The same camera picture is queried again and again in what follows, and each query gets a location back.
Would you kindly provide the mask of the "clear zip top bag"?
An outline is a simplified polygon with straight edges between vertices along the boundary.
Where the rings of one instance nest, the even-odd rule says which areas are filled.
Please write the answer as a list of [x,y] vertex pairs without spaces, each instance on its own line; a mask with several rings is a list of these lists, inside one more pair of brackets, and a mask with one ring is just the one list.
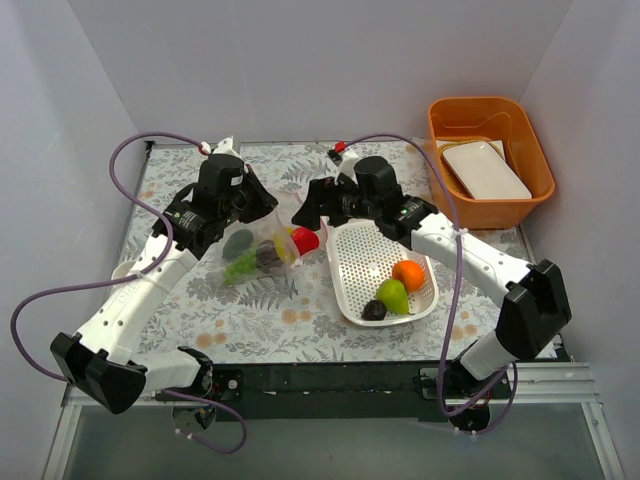
[[292,217],[302,206],[302,193],[274,191],[275,210],[250,224],[236,222],[208,251],[212,272],[226,285],[261,276],[281,276],[304,260],[317,257],[327,241],[324,224],[316,231],[295,225]]

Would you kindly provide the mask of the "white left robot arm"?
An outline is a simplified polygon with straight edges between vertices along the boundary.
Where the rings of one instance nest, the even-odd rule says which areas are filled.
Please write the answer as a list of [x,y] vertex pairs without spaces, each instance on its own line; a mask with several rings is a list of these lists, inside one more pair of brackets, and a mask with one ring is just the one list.
[[273,212],[276,199],[237,155],[213,153],[195,183],[180,190],[153,226],[132,280],[117,288],[74,335],[58,334],[50,350],[66,380],[113,414],[144,393],[175,388],[205,398],[213,386],[213,362],[179,347],[165,355],[138,356],[145,325],[171,290],[234,222]]

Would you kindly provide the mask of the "orange fruit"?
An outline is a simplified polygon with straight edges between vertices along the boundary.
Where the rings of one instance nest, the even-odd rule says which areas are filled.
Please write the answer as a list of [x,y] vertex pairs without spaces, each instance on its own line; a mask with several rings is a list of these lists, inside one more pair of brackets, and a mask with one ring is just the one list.
[[419,291],[425,283],[424,270],[412,260],[397,262],[392,268],[392,278],[400,281],[408,293]]

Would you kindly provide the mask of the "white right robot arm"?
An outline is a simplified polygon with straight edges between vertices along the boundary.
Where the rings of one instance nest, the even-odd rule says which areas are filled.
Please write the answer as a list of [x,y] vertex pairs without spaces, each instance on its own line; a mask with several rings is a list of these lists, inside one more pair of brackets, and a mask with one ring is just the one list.
[[448,369],[454,389],[464,397],[479,395],[489,377],[511,362],[536,358],[571,319],[556,264],[511,257],[455,228],[434,205],[404,194],[393,167],[381,156],[344,160],[336,176],[310,181],[292,221],[317,230],[321,218],[332,226],[371,220],[387,239],[461,274],[499,307],[494,330]]

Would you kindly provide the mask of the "dark green avocado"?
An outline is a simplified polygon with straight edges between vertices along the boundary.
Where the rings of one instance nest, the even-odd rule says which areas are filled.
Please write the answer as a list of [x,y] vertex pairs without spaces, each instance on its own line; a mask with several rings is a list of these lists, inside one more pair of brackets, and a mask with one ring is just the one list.
[[226,241],[222,249],[222,259],[231,261],[248,250],[254,242],[254,235],[248,229],[235,231]]

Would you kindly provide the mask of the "yellow banana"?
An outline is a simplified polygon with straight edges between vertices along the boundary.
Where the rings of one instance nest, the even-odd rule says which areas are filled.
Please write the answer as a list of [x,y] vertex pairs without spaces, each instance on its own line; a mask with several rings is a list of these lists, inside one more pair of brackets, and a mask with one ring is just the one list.
[[285,264],[293,264],[297,259],[297,248],[291,238],[291,233],[292,229],[285,227],[278,230],[273,238],[275,251]]

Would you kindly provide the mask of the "green grape bunch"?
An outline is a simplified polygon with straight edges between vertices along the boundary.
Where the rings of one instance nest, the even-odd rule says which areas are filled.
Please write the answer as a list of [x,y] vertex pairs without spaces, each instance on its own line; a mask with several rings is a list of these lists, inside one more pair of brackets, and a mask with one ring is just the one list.
[[233,285],[243,281],[257,269],[257,250],[252,248],[243,252],[227,265],[223,272],[226,285]]

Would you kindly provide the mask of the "red tomato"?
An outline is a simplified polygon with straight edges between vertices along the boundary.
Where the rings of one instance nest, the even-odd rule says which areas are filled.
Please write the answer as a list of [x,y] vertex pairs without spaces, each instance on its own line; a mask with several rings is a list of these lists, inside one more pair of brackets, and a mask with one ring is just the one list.
[[300,256],[310,253],[320,246],[318,235],[305,227],[297,227],[292,230],[290,237],[296,246]]

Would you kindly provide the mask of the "green pear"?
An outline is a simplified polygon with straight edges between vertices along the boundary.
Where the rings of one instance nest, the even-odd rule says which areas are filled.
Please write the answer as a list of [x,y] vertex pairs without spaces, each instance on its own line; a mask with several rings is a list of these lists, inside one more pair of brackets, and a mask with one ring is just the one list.
[[382,301],[387,310],[397,315],[409,313],[409,296],[404,285],[393,278],[381,283],[376,292],[376,299]]

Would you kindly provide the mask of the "dark red apple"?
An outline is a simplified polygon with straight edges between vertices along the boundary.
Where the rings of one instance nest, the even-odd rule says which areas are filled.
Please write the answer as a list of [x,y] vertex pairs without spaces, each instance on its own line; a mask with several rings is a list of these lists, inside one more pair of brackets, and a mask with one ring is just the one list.
[[258,245],[255,265],[265,274],[270,274],[272,270],[279,269],[283,265],[283,261],[275,251],[273,241],[265,240]]

